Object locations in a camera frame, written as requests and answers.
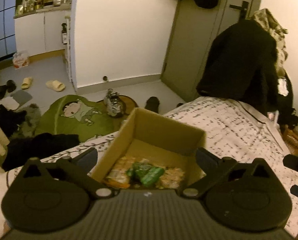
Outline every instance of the ribbed black surface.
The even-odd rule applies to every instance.
[[[291,240],[284,230],[247,234],[212,220],[198,201],[173,190],[122,190],[95,203],[80,222],[62,231],[38,235],[11,231],[3,239],[26,240]]]

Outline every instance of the countertop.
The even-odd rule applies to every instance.
[[[60,5],[60,6],[54,6],[54,7],[50,7],[50,8],[42,8],[42,9],[39,9],[39,10],[30,11],[28,13],[15,15],[14,19],[24,17],[24,16],[27,16],[27,15],[31,15],[31,14],[35,14],[35,13],[53,12],[53,11],[59,11],[59,10],[71,10],[71,4],[63,4],[63,5]]]

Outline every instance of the cardboard box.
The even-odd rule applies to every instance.
[[[154,112],[135,108],[92,173],[98,182],[123,156],[145,158],[152,164],[181,168],[184,186],[201,178],[195,152],[205,145],[205,132]]]

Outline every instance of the gray sneaker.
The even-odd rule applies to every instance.
[[[119,93],[108,89],[107,95],[104,98],[104,104],[107,106],[107,113],[112,117],[122,117],[124,114]]]

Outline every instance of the tile floor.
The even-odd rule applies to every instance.
[[[26,105],[36,103],[40,107],[42,114],[57,99],[65,95],[75,94],[66,73],[62,57],[60,56],[33,62],[28,67],[21,69],[15,69],[13,66],[2,69],[0,70],[0,85],[6,84],[7,80],[12,79],[15,81],[17,89],[20,89],[23,79],[30,76],[33,77],[33,83],[26,91],[33,96],[33,99],[26,103]],[[48,80],[59,80],[66,85],[66,89],[62,92],[55,92],[46,87],[45,83]],[[116,88],[115,91],[121,95],[133,98],[140,107],[145,106],[149,97],[158,97],[160,100],[160,114],[165,114],[174,109],[178,103],[184,103],[179,96],[161,81],[120,87]],[[105,93],[106,91],[99,91],[82,96],[90,101],[99,101],[104,98]]]

